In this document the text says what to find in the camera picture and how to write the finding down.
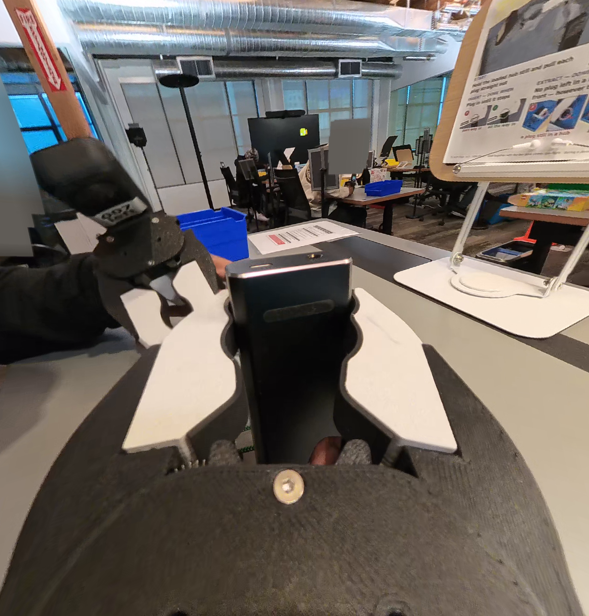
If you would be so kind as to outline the wooden column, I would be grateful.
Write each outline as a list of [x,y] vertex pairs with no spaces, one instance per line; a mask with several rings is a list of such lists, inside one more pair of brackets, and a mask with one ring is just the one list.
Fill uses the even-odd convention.
[[91,137],[90,125],[37,3],[4,1],[4,5],[66,137]]

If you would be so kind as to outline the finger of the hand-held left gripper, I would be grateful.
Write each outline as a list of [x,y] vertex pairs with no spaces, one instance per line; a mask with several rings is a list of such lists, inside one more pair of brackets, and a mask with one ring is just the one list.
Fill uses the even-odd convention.
[[180,268],[173,279],[173,287],[191,307],[191,312],[184,320],[229,319],[229,292],[221,289],[214,293],[196,261]]
[[159,346],[172,329],[170,309],[174,307],[174,289],[164,277],[144,287],[134,287],[120,296],[121,302],[145,348]]

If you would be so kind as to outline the blue tray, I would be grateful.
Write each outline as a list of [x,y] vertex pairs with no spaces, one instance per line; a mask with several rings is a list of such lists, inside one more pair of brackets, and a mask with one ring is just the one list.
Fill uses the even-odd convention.
[[514,263],[529,259],[534,246],[535,243],[532,242],[512,240],[478,252],[475,258],[512,267]]

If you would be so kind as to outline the instruction sheet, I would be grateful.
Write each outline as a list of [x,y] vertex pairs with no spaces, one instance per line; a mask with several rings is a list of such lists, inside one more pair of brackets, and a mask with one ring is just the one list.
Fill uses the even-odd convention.
[[444,163],[589,161],[589,1],[489,1]]

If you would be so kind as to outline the grey monitor on stand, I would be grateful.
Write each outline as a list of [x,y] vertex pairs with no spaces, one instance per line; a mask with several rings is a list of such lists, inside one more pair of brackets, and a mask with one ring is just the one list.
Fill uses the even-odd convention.
[[308,150],[308,170],[312,192],[325,192],[340,189],[339,175],[329,172],[329,148],[322,145]]

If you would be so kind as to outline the silver ventilation duct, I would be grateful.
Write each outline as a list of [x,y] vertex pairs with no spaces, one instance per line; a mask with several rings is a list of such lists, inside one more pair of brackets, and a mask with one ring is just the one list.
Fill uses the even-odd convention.
[[464,32],[431,11],[361,1],[57,1],[95,56],[401,57]]
[[200,81],[283,80],[396,80],[403,73],[402,64],[351,59],[278,59],[278,58],[211,58],[172,57],[152,60],[156,76],[183,73],[187,68]]

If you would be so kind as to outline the person's left forearm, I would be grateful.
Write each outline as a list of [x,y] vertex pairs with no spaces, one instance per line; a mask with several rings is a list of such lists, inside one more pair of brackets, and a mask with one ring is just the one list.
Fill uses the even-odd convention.
[[107,312],[95,259],[42,268],[0,266],[0,365],[92,345],[120,324]]

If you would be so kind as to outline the black monitor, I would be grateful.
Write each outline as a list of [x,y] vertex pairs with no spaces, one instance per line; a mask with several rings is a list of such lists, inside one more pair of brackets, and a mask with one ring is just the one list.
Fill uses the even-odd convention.
[[259,163],[277,164],[280,155],[294,149],[288,160],[291,164],[308,162],[308,151],[320,146],[319,116],[248,118],[251,146],[258,152]]

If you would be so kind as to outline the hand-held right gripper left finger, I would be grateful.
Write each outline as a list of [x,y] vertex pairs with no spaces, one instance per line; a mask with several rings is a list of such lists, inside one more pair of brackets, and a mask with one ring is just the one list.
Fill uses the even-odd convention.
[[229,347],[227,294],[217,294],[165,338],[122,443],[126,453],[174,447],[188,462],[233,442],[249,418],[241,367]]

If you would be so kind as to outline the black USB hub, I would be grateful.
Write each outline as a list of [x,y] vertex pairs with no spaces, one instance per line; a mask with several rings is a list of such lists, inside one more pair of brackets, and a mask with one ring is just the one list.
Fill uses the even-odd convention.
[[317,442],[338,435],[334,405],[353,310],[352,268],[352,258],[323,251],[226,268],[259,464],[304,464]]

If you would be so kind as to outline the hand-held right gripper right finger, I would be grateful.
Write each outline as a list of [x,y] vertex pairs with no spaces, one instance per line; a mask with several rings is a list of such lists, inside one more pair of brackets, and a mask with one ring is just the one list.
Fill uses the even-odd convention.
[[454,455],[458,443],[421,339],[362,288],[347,322],[352,349],[340,367],[334,423],[346,443],[364,442],[374,465],[404,448]]

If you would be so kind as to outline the black stand pole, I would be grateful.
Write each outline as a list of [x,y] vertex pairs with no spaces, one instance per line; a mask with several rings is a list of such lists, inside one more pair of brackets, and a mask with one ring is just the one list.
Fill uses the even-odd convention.
[[211,210],[215,210],[213,205],[213,199],[211,195],[211,190],[209,188],[208,180],[206,177],[206,171],[204,168],[203,158],[201,155],[201,150],[199,148],[199,143],[195,131],[195,127],[193,124],[193,119],[191,116],[190,105],[188,103],[188,99],[186,96],[186,90],[189,88],[193,88],[199,84],[199,78],[192,74],[185,73],[168,73],[160,76],[158,81],[161,86],[169,89],[176,89],[180,93],[180,98],[182,100],[183,111],[185,113],[185,118],[187,121],[187,125],[190,131],[191,140],[193,143],[193,147],[195,150],[196,160],[198,163],[199,173],[201,175],[201,180],[203,182],[207,203]]

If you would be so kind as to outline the paper sheet red label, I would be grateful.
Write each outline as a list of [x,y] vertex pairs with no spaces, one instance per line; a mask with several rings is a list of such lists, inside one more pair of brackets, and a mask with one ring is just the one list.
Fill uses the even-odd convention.
[[314,219],[293,226],[280,227],[248,235],[248,242],[260,255],[333,242],[361,234],[359,227],[342,226],[328,219]]

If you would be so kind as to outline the clear acrylic clip bar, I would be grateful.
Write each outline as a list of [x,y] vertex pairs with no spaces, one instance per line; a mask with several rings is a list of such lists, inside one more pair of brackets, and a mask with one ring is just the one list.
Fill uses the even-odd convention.
[[484,181],[530,179],[589,183],[589,143],[547,137],[459,162],[452,173]]

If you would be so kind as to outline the colourful toy brick box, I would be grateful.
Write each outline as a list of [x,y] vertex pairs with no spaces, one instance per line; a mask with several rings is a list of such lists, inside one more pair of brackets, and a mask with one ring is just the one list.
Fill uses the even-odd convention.
[[540,210],[589,211],[589,191],[536,189],[534,192],[515,195],[513,204]]

